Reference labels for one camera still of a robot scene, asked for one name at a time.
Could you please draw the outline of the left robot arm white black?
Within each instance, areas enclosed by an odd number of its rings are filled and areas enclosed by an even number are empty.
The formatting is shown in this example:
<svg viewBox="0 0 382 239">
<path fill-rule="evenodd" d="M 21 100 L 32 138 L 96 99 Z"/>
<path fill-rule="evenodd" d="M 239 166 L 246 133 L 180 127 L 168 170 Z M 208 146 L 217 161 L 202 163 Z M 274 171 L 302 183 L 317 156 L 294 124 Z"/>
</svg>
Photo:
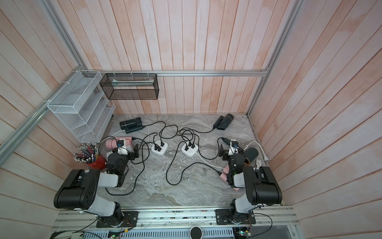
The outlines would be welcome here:
<svg viewBox="0 0 382 239">
<path fill-rule="evenodd" d="M 121 221 L 123 213 L 120 205 L 98 196 L 96 192 L 98 188 L 121 187 L 127 174 L 128 162 L 138 157 L 138 145 L 126 153 L 114 148 L 107 157 L 106 173 L 100 169 L 72 170 L 54 197 L 55 208 L 83 210 L 100 218 Z"/>
</svg>

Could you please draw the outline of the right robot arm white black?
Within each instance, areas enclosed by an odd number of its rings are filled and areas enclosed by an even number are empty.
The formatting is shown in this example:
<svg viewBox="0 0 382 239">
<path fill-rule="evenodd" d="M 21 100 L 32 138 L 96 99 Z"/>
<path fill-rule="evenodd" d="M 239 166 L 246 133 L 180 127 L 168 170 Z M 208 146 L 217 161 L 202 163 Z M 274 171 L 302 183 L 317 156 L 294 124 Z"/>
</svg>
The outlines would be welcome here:
<svg viewBox="0 0 382 239">
<path fill-rule="evenodd" d="M 245 194 L 231 203 L 234 215 L 247 215 L 259 204 L 272 206 L 282 202 L 282 192 L 271 169 L 251 164 L 259 156 L 256 148 L 242 149 L 234 144 L 224 149 L 221 145 L 218 156 L 228 163 L 222 178 L 232 188 L 245 189 Z"/>
</svg>

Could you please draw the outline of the dark green hair dryer copper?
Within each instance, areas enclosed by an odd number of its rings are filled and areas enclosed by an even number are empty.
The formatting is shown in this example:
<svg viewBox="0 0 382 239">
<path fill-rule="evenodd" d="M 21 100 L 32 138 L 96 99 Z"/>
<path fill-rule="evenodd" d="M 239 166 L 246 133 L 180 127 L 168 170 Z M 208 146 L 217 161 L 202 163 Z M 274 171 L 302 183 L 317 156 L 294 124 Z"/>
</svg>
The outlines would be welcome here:
<svg viewBox="0 0 382 239">
<path fill-rule="evenodd" d="M 223 142 L 229 146 L 230 140 L 235 140 L 235 139 L 228 139 L 228 138 L 223 138 Z M 250 165 L 258 156 L 259 156 L 259 151 L 254 148 L 254 147 L 246 147 L 242 148 L 239 146 L 239 149 L 243 150 L 243 163 L 244 165 Z"/>
</svg>

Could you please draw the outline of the pink folded hair dryer right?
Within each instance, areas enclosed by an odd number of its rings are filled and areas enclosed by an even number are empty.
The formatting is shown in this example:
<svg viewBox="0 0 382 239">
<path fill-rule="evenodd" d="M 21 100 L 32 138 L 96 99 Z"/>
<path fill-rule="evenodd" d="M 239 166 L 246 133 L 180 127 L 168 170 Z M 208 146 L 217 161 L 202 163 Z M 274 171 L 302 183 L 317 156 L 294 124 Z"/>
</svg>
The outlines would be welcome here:
<svg viewBox="0 0 382 239">
<path fill-rule="evenodd" d="M 221 175 L 220 175 L 220 178 L 221 178 L 226 184 L 228 184 L 228 181 L 227 181 L 227 179 L 228 179 L 228 173 L 229 173 L 229 166 L 226 166 L 226 167 L 223 169 L 223 171 L 222 171 L 222 173 L 221 173 Z"/>
</svg>

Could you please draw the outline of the pink hair dryer left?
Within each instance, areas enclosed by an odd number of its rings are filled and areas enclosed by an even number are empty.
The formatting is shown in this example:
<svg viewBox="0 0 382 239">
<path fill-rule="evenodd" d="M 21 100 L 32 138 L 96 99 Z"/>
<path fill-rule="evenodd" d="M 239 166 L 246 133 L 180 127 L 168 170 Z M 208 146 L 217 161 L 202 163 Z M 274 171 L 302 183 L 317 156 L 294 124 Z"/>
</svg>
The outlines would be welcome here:
<svg viewBox="0 0 382 239">
<path fill-rule="evenodd" d="M 106 148 L 107 149 L 117 148 L 116 141 L 118 139 L 125 139 L 126 148 L 129 151 L 132 151 L 132 137 L 127 137 L 127 136 L 121 136 L 121 137 L 107 139 L 106 142 L 105 142 Z"/>
</svg>

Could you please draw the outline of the black folded hair dryer left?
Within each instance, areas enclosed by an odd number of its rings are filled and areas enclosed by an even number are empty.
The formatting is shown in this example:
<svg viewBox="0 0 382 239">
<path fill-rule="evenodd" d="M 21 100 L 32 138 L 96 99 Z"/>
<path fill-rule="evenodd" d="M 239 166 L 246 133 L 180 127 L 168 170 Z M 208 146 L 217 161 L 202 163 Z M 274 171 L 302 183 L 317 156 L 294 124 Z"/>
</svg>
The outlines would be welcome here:
<svg viewBox="0 0 382 239">
<path fill-rule="evenodd" d="M 119 125 L 121 130 L 125 131 L 126 133 L 139 131 L 144 128 L 141 117 L 120 121 Z"/>
</svg>

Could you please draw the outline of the dark green folded hair dryer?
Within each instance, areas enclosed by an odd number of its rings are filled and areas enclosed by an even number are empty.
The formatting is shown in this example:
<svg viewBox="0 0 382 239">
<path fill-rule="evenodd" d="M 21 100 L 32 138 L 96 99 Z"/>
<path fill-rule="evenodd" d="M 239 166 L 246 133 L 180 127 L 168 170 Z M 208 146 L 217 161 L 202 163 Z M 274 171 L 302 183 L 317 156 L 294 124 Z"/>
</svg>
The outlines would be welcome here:
<svg viewBox="0 0 382 239">
<path fill-rule="evenodd" d="M 232 114 L 220 116 L 218 120 L 214 123 L 213 129 L 226 130 L 233 120 L 234 116 Z"/>
</svg>

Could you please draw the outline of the near white power strip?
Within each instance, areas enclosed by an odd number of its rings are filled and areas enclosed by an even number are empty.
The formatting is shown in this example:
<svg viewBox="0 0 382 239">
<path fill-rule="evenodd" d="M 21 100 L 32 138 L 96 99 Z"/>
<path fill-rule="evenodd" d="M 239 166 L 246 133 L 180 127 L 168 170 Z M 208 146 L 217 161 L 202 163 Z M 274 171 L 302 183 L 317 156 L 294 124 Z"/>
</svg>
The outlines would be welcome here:
<svg viewBox="0 0 382 239">
<path fill-rule="evenodd" d="M 163 156 L 168 149 L 168 144 L 164 141 L 157 140 L 151 147 L 151 151 L 158 156 Z"/>
</svg>

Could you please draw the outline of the white power strip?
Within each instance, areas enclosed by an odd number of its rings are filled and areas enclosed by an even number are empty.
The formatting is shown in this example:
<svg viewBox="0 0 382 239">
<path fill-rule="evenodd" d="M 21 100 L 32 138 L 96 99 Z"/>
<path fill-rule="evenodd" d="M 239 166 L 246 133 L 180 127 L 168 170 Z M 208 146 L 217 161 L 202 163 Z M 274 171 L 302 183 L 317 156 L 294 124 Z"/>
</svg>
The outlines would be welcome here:
<svg viewBox="0 0 382 239">
<path fill-rule="evenodd" d="M 199 150 L 199 147 L 197 144 L 192 144 L 191 146 L 188 146 L 187 143 L 185 143 L 182 148 L 182 153 L 187 157 L 193 157 Z"/>
<path fill-rule="evenodd" d="M 151 151 L 158 156 L 163 156 L 168 149 L 168 144 L 164 141 L 157 140 L 151 147 Z"/>
</svg>

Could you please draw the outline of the far white power strip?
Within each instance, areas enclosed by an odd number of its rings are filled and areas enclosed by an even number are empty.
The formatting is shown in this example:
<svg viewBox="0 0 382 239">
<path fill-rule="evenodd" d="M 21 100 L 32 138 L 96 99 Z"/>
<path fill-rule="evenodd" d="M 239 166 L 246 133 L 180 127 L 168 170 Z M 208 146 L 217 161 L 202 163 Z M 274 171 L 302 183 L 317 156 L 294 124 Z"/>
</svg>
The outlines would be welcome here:
<svg viewBox="0 0 382 239">
<path fill-rule="evenodd" d="M 199 150 L 199 147 L 197 144 L 192 144 L 191 146 L 188 146 L 187 143 L 185 143 L 182 148 L 182 153 L 187 157 L 193 157 Z"/>
</svg>

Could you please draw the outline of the red cup of pencils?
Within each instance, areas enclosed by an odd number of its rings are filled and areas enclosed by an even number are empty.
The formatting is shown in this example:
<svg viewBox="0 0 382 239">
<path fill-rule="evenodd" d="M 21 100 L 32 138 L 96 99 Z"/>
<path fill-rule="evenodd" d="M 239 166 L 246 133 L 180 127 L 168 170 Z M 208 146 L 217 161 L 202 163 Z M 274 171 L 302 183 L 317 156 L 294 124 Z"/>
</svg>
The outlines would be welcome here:
<svg viewBox="0 0 382 239">
<path fill-rule="evenodd" d="M 106 168 L 106 160 L 99 152 L 99 144 L 96 142 L 86 142 L 78 146 L 80 153 L 74 153 L 76 162 L 81 162 L 91 169 L 103 170 Z"/>
</svg>

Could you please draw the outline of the black round sensor puck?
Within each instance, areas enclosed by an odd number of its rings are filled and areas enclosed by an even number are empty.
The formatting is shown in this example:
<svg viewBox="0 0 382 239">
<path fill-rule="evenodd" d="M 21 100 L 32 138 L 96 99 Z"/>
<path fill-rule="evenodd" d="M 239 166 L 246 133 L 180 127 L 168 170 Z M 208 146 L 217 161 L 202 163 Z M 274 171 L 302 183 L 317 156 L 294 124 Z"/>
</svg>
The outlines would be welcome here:
<svg viewBox="0 0 382 239">
<path fill-rule="evenodd" d="M 200 227 L 198 226 L 193 226 L 191 229 L 190 229 L 190 238 L 191 239 L 202 239 L 203 238 L 203 231 Z"/>
</svg>

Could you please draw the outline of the black mesh wall basket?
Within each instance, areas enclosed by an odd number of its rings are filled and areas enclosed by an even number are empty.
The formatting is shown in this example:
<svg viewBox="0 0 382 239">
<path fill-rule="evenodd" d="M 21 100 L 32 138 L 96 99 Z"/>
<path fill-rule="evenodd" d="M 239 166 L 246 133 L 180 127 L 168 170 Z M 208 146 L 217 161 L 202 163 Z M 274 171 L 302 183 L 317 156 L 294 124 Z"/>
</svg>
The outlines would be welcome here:
<svg viewBox="0 0 382 239">
<path fill-rule="evenodd" d="M 106 73 L 100 86 L 110 100 L 156 100 L 159 96 L 156 74 Z"/>
</svg>

